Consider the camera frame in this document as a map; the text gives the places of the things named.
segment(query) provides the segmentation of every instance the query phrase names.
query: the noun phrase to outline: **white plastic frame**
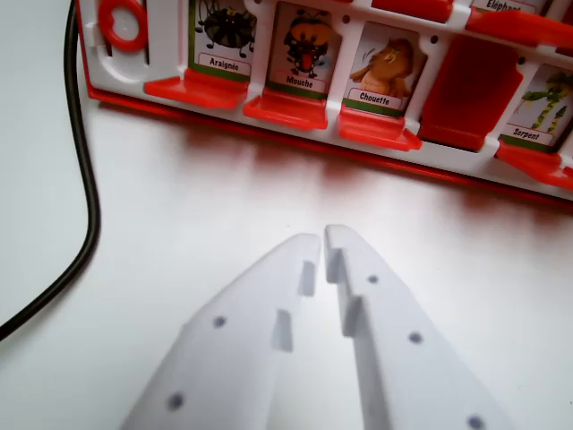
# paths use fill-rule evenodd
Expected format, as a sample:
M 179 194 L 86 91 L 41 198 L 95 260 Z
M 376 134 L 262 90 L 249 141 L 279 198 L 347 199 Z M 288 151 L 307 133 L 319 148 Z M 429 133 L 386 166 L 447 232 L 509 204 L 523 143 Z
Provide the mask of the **white plastic frame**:
M 300 234 L 270 251 L 197 312 L 122 430 L 264 430 L 292 321 L 314 294 L 321 239 Z
M 553 0 L 547 16 L 560 20 L 570 1 Z M 465 30 L 471 13 L 470 0 L 457 0 L 446 23 L 426 21 L 400 13 L 373 9 L 370 7 L 371 0 L 354 0 L 351 4 L 340 3 L 334 0 L 321 1 L 320 7 L 332 13 L 333 29 L 342 36 L 342 43 L 327 98 L 329 125 L 325 130 L 315 129 L 310 132 L 250 118 L 243 115 L 243 106 L 234 110 L 205 109 L 170 99 L 150 96 L 143 92 L 143 84 L 145 82 L 172 76 L 183 77 L 184 70 L 187 67 L 188 52 L 188 0 L 147 0 L 149 64 L 146 63 L 143 52 L 128 54 L 113 48 L 113 55 L 108 56 L 104 46 L 104 39 L 98 28 L 97 9 L 99 0 L 78 0 L 78 2 L 81 10 L 81 27 L 85 38 L 85 53 L 90 83 L 96 89 L 153 101 L 208 116 L 216 116 L 237 123 L 253 125 L 318 142 L 325 142 L 393 159 L 401 159 L 505 185 L 513 185 L 573 201 L 572 192 L 539 183 L 525 173 L 493 157 L 499 148 L 498 137 L 500 132 L 510 118 L 539 65 L 549 64 L 573 70 L 573 58 L 557 54 L 554 47 L 524 47 L 507 40 L 494 39 Z M 254 44 L 251 82 L 245 103 L 261 95 L 264 88 L 277 2 L 278 0 L 261 0 L 257 4 L 255 0 L 244 0 L 249 12 L 257 17 L 257 40 Z M 292 3 L 317 7 L 316 0 L 298 0 Z M 342 18 L 345 15 L 350 17 L 350 21 L 347 24 L 342 22 Z M 116 25 L 115 31 L 120 36 L 124 35 L 126 39 L 134 37 L 133 27 L 135 26 L 136 31 L 137 24 L 134 24 L 133 17 L 127 11 L 121 9 L 115 10 L 114 16 L 116 22 L 123 23 L 123 25 Z M 341 101 L 350 68 L 354 62 L 355 49 L 361 38 L 365 22 L 378 22 L 416 31 L 420 34 L 420 48 L 428 58 L 405 113 L 406 127 L 413 133 L 419 131 L 419 119 L 423 104 L 440 70 L 443 58 L 448 52 L 449 44 L 457 34 L 471 34 L 479 39 L 491 40 L 511 46 L 516 49 L 520 56 L 526 59 L 524 64 L 516 64 L 517 69 L 524 76 L 522 83 L 501 115 L 497 125 L 485 137 L 484 145 L 479 152 L 459 150 L 432 142 L 424 142 L 420 150 L 403 152 L 373 147 L 360 142 L 352 142 L 338 136 L 337 120 Z M 436 44 L 430 42 L 430 37 L 434 35 L 439 37 Z M 563 167 L 573 167 L 573 133 L 566 139 L 559 154 Z
M 353 339 L 364 430 L 511 430 L 509 419 L 364 239 L 328 226 L 327 281 Z

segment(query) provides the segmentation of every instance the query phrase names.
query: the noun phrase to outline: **spider card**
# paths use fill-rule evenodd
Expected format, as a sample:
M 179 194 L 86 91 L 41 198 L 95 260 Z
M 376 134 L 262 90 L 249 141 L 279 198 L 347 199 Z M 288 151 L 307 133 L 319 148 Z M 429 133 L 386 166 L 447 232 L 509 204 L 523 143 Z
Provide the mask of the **spider card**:
M 330 23 L 330 13 L 278 3 L 269 88 L 309 99 L 327 98 L 341 40 Z
M 342 103 L 353 109 L 403 116 L 426 55 L 418 33 L 367 22 Z
M 248 82 L 255 25 L 243 0 L 190 0 L 189 68 Z
M 555 152 L 573 118 L 573 72 L 543 64 L 501 132 L 505 143 Z
M 548 0 L 474 0 L 472 6 L 479 12 L 523 11 L 539 15 Z

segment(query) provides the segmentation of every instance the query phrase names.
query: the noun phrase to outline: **red ring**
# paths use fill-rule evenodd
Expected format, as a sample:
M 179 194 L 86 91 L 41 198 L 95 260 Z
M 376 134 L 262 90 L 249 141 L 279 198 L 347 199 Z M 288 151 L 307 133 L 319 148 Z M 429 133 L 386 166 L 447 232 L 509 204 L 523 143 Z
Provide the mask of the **red ring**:
M 127 9 L 133 13 L 133 16 L 137 20 L 140 29 L 135 39 L 125 40 L 115 34 L 114 15 L 112 15 L 112 12 L 117 7 Z M 147 13 L 137 0 L 103 0 L 99 5 L 98 23 L 107 41 L 118 49 L 133 52 L 144 49 L 147 45 Z

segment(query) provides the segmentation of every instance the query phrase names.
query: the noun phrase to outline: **black cable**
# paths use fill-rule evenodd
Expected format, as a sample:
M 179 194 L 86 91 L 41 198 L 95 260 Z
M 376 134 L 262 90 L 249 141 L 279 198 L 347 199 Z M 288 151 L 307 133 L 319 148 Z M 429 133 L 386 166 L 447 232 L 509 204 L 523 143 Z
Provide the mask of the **black cable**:
M 58 294 L 64 291 L 83 272 L 90 262 L 96 246 L 98 245 L 101 216 L 99 213 L 98 188 L 93 175 L 90 161 L 90 151 L 83 129 L 81 119 L 80 93 L 78 91 L 77 75 L 77 49 L 78 49 L 78 20 L 75 11 L 75 1 L 70 4 L 68 19 L 65 26 L 64 42 L 64 80 L 65 95 L 68 100 L 68 111 L 72 126 L 73 141 L 80 164 L 81 180 L 86 194 L 88 205 L 88 231 L 81 245 L 81 249 L 70 263 L 68 268 L 58 279 L 52 282 L 42 294 L 24 307 L 19 313 L 0 326 L 0 341 L 6 339 L 29 321 L 35 314 L 41 311 Z

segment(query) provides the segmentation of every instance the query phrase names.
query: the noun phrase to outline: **screw hole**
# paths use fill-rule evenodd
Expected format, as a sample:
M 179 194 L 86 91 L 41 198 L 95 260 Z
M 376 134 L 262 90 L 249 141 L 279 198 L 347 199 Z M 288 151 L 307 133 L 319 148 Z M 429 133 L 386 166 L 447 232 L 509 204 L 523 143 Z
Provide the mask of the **screw hole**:
M 227 318 L 225 318 L 224 316 L 218 316 L 213 320 L 213 325 L 215 326 L 216 329 L 220 329 L 226 323 L 227 323 Z
M 184 404 L 184 397 L 183 394 L 180 392 L 174 392 L 169 396 L 167 399 L 167 409 L 169 410 L 178 410 Z
M 478 416 L 470 417 L 467 420 L 467 424 L 469 425 L 470 428 L 473 428 L 474 430 L 481 430 L 481 429 L 485 428 L 485 424 L 483 423 L 483 420 L 481 418 L 479 418 Z
M 412 331 L 410 333 L 410 336 L 408 336 L 408 338 L 410 339 L 410 341 L 412 343 L 416 343 L 416 344 L 422 343 L 422 340 L 423 340 L 422 335 L 420 333 L 418 333 L 417 331 Z

